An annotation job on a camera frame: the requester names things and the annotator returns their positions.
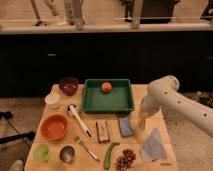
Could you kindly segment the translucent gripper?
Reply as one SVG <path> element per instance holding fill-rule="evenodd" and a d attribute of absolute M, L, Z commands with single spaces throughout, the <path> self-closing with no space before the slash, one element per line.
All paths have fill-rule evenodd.
<path fill-rule="evenodd" d="M 145 120 L 156 113 L 155 109 L 141 107 L 138 114 L 138 124 L 144 125 Z"/>

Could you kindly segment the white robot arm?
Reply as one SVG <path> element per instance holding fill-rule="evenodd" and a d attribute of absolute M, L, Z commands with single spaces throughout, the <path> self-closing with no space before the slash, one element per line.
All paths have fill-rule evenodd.
<path fill-rule="evenodd" d="M 150 117 L 165 106 L 182 114 L 213 138 L 213 109 L 181 95 L 179 87 L 178 79 L 172 75 L 151 81 L 141 100 L 143 116 Z"/>

